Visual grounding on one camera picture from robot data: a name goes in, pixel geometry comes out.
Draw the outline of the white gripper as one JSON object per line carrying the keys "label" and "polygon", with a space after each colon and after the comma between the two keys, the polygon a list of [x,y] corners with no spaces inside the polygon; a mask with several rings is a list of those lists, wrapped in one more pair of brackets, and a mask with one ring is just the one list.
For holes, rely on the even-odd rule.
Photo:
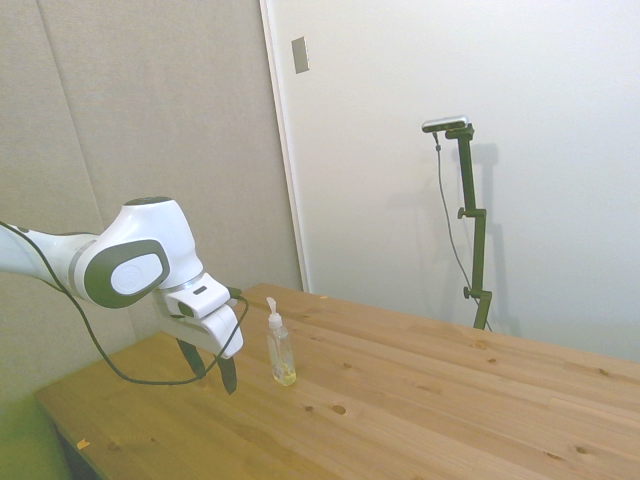
{"label": "white gripper", "polygon": [[171,312],[159,291],[153,293],[153,299],[160,312],[161,329],[177,338],[178,346],[198,379],[205,376],[205,365],[196,347],[214,355],[220,370],[226,392],[231,395],[237,389],[237,373],[233,356],[243,347],[244,341],[234,310],[223,303],[212,313],[198,319],[186,314]]}

